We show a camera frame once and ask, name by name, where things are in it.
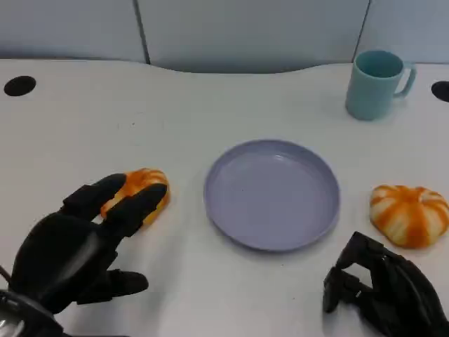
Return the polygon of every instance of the white wall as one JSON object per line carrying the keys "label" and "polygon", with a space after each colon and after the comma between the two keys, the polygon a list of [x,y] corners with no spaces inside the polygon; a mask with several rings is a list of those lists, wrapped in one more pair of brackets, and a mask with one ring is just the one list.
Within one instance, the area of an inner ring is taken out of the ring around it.
{"label": "white wall", "polygon": [[368,0],[139,0],[153,65],[280,72],[351,62]]}
{"label": "white wall", "polygon": [[372,0],[357,52],[368,49],[448,63],[449,0]]}
{"label": "white wall", "polygon": [[0,57],[145,62],[132,0],[0,0]]}

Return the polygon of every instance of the mug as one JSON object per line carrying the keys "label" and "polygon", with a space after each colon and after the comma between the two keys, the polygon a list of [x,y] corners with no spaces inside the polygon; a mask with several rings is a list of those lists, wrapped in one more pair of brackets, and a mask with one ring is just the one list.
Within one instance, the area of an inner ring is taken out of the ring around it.
{"label": "mug", "polygon": [[[404,89],[395,93],[405,68],[410,76]],[[416,77],[413,64],[405,64],[388,51],[366,51],[358,54],[352,65],[346,108],[351,116],[372,121],[387,114],[394,98],[404,98]]]}

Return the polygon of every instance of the panel seam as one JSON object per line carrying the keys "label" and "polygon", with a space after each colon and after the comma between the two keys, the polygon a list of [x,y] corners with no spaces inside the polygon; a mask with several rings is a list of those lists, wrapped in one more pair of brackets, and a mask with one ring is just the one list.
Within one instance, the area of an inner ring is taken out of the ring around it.
{"label": "panel seam", "polygon": [[149,59],[147,38],[145,36],[145,29],[143,27],[142,15],[140,13],[139,1],[138,0],[132,0],[132,2],[133,2],[133,7],[134,7],[135,19],[137,20],[137,23],[138,23],[139,35],[140,35],[140,40],[141,40],[141,43],[142,43],[143,53],[144,53],[144,56],[145,56],[145,62],[150,65],[151,62],[150,62],[150,59]]}
{"label": "panel seam", "polygon": [[362,27],[360,28],[360,33],[358,34],[356,48],[354,49],[354,54],[352,56],[352,62],[354,62],[354,60],[356,59],[358,45],[360,44],[360,40],[362,38],[362,33],[363,33],[363,30],[365,29],[366,18],[368,17],[368,12],[370,11],[371,1],[372,0],[368,0],[368,5],[366,6],[365,16],[363,17]]}

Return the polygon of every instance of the black hole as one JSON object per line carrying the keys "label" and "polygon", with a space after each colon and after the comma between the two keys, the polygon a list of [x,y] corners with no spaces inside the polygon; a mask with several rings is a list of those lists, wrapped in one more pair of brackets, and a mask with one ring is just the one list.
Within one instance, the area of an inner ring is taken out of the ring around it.
{"label": "black hole", "polygon": [[19,76],[5,84],[5,94],[8,96],[23,96],[36,86],[36,80],[30,76]]}
{"label": "black hole", "polygon": [[449,82],[440,81],[432,86],[432,93],[440,100],[449,103]]}

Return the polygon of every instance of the pumpkin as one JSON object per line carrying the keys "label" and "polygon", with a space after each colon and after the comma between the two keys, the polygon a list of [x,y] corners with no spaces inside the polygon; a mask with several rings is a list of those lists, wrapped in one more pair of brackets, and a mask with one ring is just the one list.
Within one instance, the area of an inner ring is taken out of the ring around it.
{"label": "pumpkin", "polygon": [[105,219],[106,212],[118,204],[124,197],[130,197],[150,185],[161,183],[167,185],[167,193],[158,203],[156,210],[151,212],[143,221],[145,225],[151,225],[170,201],[170,190],[168,188],[167,177],[163,172],[149,168],[142,168],[138,171],[126,172],[125,174],[125,184],[115,194],[113,199],[103,205],[100,209],[101,216]]}
{"label": "pumpkin", "polygon": [[424,187],[381,185],[371,195],[370,219],[395,245],[423,248],[448,229],[449,206]]}

